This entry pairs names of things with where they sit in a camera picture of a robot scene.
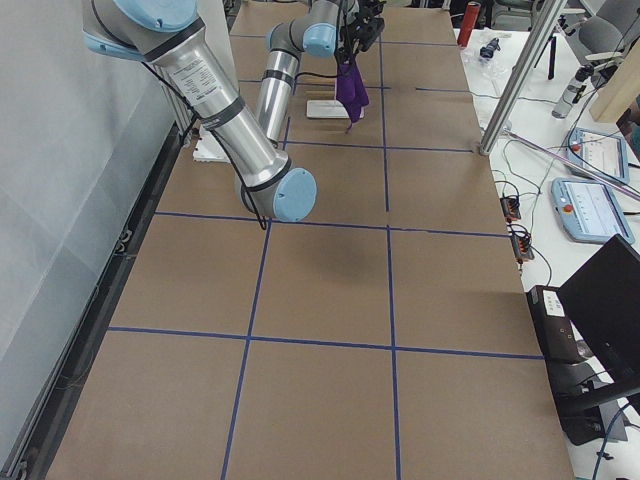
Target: white table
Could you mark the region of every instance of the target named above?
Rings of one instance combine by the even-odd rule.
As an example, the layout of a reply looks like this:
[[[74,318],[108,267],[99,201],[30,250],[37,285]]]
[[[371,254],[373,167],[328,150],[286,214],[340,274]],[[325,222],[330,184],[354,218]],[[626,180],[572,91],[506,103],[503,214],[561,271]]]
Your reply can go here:
[[[465,72],[469,82],[470,90],[475,94],[499,96],[509,78],[511,68],[515,65],[520,52],[524,46],[527,32],[502,32],[492,30],[475,30],[471,36],[469,46],[461,52],[465,61]],[[496,52],[494,59],[486,64],[482,64],[479,59],[480,47],[487,44],[492,38],[500,38],[501,51]],[[521,97],[552,100],[555,102],[566,87],[568,81],[580,66],[578,60],[573,55],[566,39],[558,35],[556,71],[554,80],[547,79],[547,68],[549,62],[549,49],[545,51],[538,68],[531,72],[527,83],[521,92]],[[551,103],[533,102],[528,100],[518,100],[511,116],[510,122],[512,130],[517,134],[532,140],[533,142],[552,147],[561,145],[567,131],[577,118],[583,103],[589,95],[576,105],[570,115],[563,120],[551,116],[553,105]],[[474,96],[474,104],[478,114],[478,120],[482,127],[486,126],[491,114],[497,105],[498,100]],[[596,131],[612,133],[617,131],[614,124],[604,124],[594,122],[588,108],[583,113],[578,126],[592,128]],[[536,153],[519,143],[512,142],[506,149],[506,139],[500,139],[491,152],[492,168],[500,170],[506,174],[506,180],[515,184],[520,193],[534,192],[535,187],[516,176],[510,174],[504,155],[508,158],[513,171],[531,180],[535,184],[540,184],[550,165],[551,159],[543,154]],[[635,157],[629,149],[631,161]],[[581,244],[569,239],[563,231],[562,226],[554,212],[549,193],[551,181],[557,177],[570,177],[569,171],[559,162],[555,162],[546,180],[542,183],[542,195],[538,197],[538,204],[533,216],[532,211],[535,202],[534,195],[521,197],[522,223],[526,228],[533,231],[533,245],[549,260],[553,268],[553,279],[551,284],[562,285],[588,258],[599,248],[598,245]],[[501,173],[494,172],[496,180],[503,180]],[[640,170],[631,169],[631,185],[640,187]],[[497,184],[498,192],[502,191],[502,184]],[[511,187],[507,186],[505,193],[513,193]],[[620,193],[616,197],[624,210],[639,211],[640,203],[628,199]],[[640,218],[627,217],[631,230],[636,238],[640,239]],[[634,248],[640,248],[640,240],[636,242]],[[525,291],[534,285],[545,284],[548,277],[548,268],[544,261],[536,258],[534,261],[525,263],[522,273],[522,284]],[[597,360],[590,361],[596,372],[602,371],[602,367]],[[607,375],[602,375],[604,381],[611,380]],[[636,424],[640,422],[639,416],[631,408],[625,410],[625,414]],[[610,442],[606,451],[615,457],[611,461],[602,461],[599,479],[614,479],[625,477],[640,478],[640,431],[635,428],[627,428],[628,442]],[[595,452],[599,450],[600,440],[590,442],[581,447],[573,446],[567,440],[567,446],[574,472],[577,477],[591,478],[593,467],[596,461]]]

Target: purple cloth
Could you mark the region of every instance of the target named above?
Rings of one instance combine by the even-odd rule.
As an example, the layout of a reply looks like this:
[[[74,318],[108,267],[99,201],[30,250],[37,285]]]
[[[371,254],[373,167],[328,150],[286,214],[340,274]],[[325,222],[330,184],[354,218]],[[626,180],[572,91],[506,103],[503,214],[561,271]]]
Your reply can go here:
[[[362,83],[362,76],[355,58],[350,66],[347,63],[340,65],[336,79],[336,100],[345,108],[351,119],[351,123],[360,120],[362,107],[369,105],[369,95]]]

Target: blue cable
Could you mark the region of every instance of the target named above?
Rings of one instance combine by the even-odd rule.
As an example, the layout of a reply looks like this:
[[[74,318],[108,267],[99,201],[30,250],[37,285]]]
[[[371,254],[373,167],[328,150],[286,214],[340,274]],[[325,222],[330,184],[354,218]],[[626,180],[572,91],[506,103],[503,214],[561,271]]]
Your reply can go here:
[[[600,468],[600,461],[602,460],[602,456],[604,455],[604,448],[607,446],[607,441],[609,440],[609,435],[611,434],[611,430],[613,430],[613,426],[615,425],[616,420],[618,420],[618,417],[620,415],[622,415],[622,412],[624,412],[625,408],[630,407],[630,406],[631,406],[631,403],[627,403],[624,407],[620,407],[620,409],[616,412],[616,414],[611,419],[611,422],[609,423],[609,426],[607,427],[607,431],[604,434],[604,440],[602,441],[602,447],[600,447],[600,451],[598,452],[598,460],[596,461],[596,466],[593,469],[593,477],[591,477],[591,480],[596,480],[596,477],[598,476],[598,469]]]

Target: gray wall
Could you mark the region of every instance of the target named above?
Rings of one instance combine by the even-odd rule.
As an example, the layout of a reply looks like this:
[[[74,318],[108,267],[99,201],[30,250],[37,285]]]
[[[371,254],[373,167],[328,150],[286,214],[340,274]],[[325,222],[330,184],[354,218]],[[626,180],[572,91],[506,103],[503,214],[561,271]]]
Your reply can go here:
[[[172,123],[138,64],[90,53],[78,0],[0,15],[0,468]]]

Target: black monitor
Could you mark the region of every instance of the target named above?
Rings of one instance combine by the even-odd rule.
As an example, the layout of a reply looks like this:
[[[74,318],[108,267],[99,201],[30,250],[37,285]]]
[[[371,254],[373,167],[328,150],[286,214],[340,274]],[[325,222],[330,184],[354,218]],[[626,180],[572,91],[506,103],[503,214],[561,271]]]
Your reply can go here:
[[[623,397],[640,413],[640,255],[615,235],[557,293],[566,316],[614,380],[558,398],[561,419]]]

